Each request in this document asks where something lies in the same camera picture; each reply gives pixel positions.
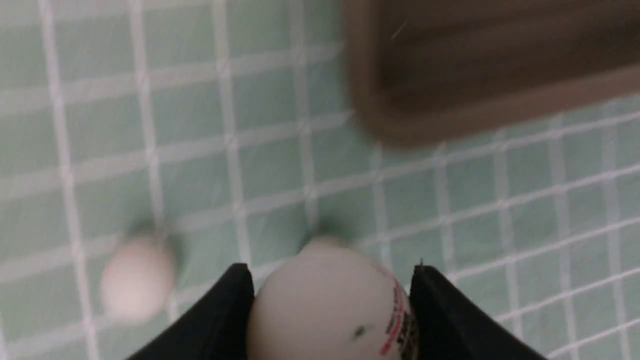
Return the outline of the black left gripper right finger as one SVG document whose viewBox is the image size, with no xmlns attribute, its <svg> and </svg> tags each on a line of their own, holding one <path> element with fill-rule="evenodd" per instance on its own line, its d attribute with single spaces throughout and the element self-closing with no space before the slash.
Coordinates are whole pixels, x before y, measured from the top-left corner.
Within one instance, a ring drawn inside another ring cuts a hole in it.
<svg viewBox="0 0 640 360">
<path fill-rule="evenodd" d="M 409 300 L 419 360 L 544 360 L 430 265 L 416 265 Z"/>
</svg>

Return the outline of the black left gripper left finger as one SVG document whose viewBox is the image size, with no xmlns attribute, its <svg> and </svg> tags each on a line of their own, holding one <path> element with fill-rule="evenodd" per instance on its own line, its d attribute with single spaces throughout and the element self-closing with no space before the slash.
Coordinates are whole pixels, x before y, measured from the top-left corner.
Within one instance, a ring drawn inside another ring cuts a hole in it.
<svg viewBox="0 0 640 360">
<path fill-rule="evenodd" d="M 131 360 L 246 360 L 253 277 L 234 263 L 177 321 L 142 346 Z"/>
</svg>

